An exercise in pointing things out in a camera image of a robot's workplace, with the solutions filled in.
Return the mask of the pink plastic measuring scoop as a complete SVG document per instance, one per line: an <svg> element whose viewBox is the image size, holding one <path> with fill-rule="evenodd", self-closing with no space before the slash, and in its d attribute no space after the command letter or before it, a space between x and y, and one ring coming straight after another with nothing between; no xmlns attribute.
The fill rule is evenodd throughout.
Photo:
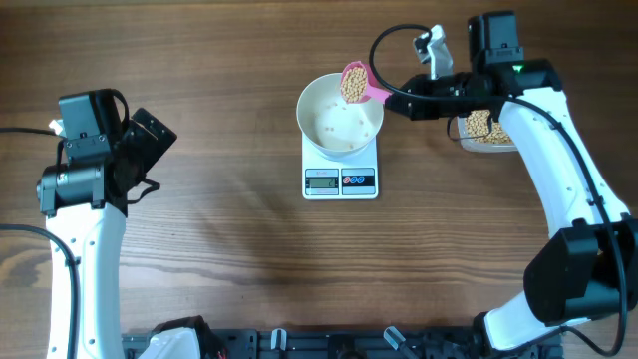
<svg viewBox="0 0 638 359"><path fill-rule="evenodd" d="M369 65L356 61L348 64L341 76L340 93L348 104L363 104L375 100L381 104L391 93L380 87Z"/></svg>

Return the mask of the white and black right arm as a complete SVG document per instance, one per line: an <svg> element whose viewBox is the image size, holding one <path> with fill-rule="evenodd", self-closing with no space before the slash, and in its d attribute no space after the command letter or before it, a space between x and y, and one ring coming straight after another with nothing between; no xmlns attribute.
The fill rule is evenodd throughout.
<svg viewBox="0 0 638 359"><path fill-rule="evenodd" d="M476 357L543 350L579 325L609 316L624 342L637 304L637 221L614 194L580 139L562 83L545 59L528 60L510 11L468 21L472 67L454 73L443 37L416 27L415 51L430 72L391 87L385 107L413 120L486 110L514 143L545 213L548 241L524 271L522 291L479 314L468 346Z"/></svg>

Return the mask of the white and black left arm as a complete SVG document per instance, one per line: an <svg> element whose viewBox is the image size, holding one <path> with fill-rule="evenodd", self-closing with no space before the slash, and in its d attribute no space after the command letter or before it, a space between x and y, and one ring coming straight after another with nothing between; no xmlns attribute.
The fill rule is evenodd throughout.
<svg viewBox="0 0 638 359"><path fill-rule="evenodd" d="M119 265L130 190L160 189L148 173L177 139L115 89L60 99L56 161L37 184L52 234L51 358L122 358Z"/></svg>

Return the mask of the white round bowl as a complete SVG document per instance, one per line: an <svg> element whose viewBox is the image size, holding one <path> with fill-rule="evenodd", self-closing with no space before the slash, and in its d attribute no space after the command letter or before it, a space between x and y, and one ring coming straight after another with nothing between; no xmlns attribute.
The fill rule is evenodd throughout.
<svg viewBox="0 0 638 359"><path fill-rule="evenodd" d="M347 104L341 97L340 80L338 73L313 80L296 106L302 134L316 150L333 158L364 149L376 139L384 120L384 107L376 101Z"/></svg>

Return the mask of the white digital kitchen scale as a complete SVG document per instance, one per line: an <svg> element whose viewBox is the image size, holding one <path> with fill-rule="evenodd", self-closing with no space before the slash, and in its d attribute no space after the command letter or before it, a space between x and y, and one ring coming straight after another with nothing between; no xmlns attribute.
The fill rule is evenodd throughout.
<svg viewBox="0 0 638 359"><path fill-rule="evenodd" d="M377 141L330 158L302 136L301 191L307 200L368 200L380 192Z"/></svg>

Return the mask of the pile of soybeans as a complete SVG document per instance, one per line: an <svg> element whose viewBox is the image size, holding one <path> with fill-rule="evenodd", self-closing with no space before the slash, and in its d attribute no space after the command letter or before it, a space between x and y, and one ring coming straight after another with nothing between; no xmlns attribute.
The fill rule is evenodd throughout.
<svg viewBox="0 0 638 359"><path fill-rule="evenodd" d="M474 111L465 119L468 136L478 143L508 145L511 138L488 110Z"/></svg>

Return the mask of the clear plastic container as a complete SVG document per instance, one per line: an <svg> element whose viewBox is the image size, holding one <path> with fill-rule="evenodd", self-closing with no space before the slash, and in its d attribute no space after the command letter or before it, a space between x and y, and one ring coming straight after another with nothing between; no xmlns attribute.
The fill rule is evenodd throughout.
<svg viewBox="0 0 638 359"><path fill-rule="evenodd" d="M458 128L458 135L460 138L461 146L469 152L477 152L477 153L508 153L508 152L516 152L517 147L512 142L508 145L493 145L493 144L484 144L473 141L466 131L465 119L456 118L456 125Z"/></svg>

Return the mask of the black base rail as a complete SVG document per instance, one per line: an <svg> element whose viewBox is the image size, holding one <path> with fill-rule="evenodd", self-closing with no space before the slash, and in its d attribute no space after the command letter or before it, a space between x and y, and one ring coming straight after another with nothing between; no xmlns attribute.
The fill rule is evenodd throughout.
<svg viewBox="0 0 638 359"><path fill-rule="evenodd" d="M150 334L123 338L126 358L213 359L562 359L561 339L553 337L512 352L489 352L469 327L441 327L424 331L294 332L277 328L256 330L210 329L206 324L170 329L160 325Z"/></svg>

